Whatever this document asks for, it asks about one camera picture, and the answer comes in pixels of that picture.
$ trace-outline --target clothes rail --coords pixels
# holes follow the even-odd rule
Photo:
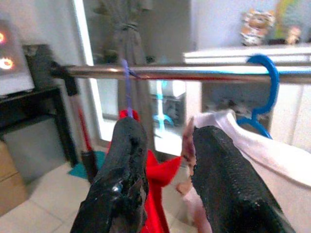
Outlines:
[[[311,84],[311,63],[276,66],[281,83]],[[70,75],[77,78],[124,79],[119,66],[67,67]],[[149,65],[132,66],[131,71],[142,80],[184,80],[222,83],[268,83],[268,71],[254,65]]]

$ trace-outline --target red cloth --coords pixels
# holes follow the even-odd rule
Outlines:
[[[120,118],[127,117],[127,110],[120,112]],[[140,121],[139,115],[133,110],[133,118]],[[181,157],[159,163],[153,152],[148,150],[146,175],[149,193],[145,201],[147,220],[140,233],[169,233],[169,227],[162,207],[162,187],[167,186],[181,164]]]

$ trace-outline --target blue plastic hanger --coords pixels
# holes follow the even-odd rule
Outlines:
[[[261,64],[267,68],[269,75],[270,75],[270,78],[271,78],[270,96],[269,96],[268,102],[265,106],[253,109],[252,116],[250,119],[243,117],[243,118],[237,120],[237,123],[239,125],[250,124],[255,129],[257,129],[259,131],[259,133],[261,133],[263,136],[266,136],[266,137],[272,139],[272,137],[270,136],[268,131],[258,122],[257,115],[268,113],[273,108],[273,106],[276,102],[277,93],[278,93],[279,73],[278,73],[276,66],[274,65],[273,61],[271,61],[271,59],[265,55],[261,55],[261,54],[254,55],[254,56],[250,57],[247,60],[247,62],[248,63],[254,63],[254,64]]]
[[[133,118],[130,69],[128,68],[127,61],[125,59],[122,59],[122,66],[124,68],[124,75],[125,75],[125,82],[126,82],[127,115]]]

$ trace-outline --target figurine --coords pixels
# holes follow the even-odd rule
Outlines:
[[[286,38],[286,44],[294,45],[299,42],[299,37],[301,34],[301,30],[297,26],[293,26],[288,30],[288,35]]]
[[[273,11],[259,12],[250,10],[244,15],[244,26],[241,35],[246,46],[262,45],[269,29],[273,27],[275,16]]]

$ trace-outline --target hanger hook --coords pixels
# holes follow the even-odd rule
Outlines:
[[[265,106],[260,108],[255,108],[252,112],[252,118],[256,117],[258,114],[264,114],[271,111],[274,104],[276,103],[277,93],[278,93],[278,86],[279,86],[279,72],[276,69],[275,64],[273,61],[267,57],[266,55],[257,54],[254,56],[251,56],[248,60],[248,63],[253,64],[261,64],[269,72],[270,80],[271,80],[271,87],[270,87],[270,96],[268,99],[268,102]]]
[[[258,122],[257,115],[268,113],[273,108],[273,106],[276,102],[277,93],[278,93],[279,72],[276,69],[276,66],[274,65],[273,61],[271,61],[271,59],[269,57],[262,55],[262,54],[257,54],[257,55],[251,56],[247,60],[247,62],[253,63],[253,64],[261,64],[264,67],[266,67],[266,69],[269,72],[269,76],[270,76],[270,80],[271,80],[270,96],[269,96],[268,102],[266,103],[265,106],[253,109],[251,119],[243,117],[243,118],[237,120],[237,123],[239,125],[250,124],[253,127],[255,127],[262,135],[264,135],[268,138],[271,138],[268,131]]]

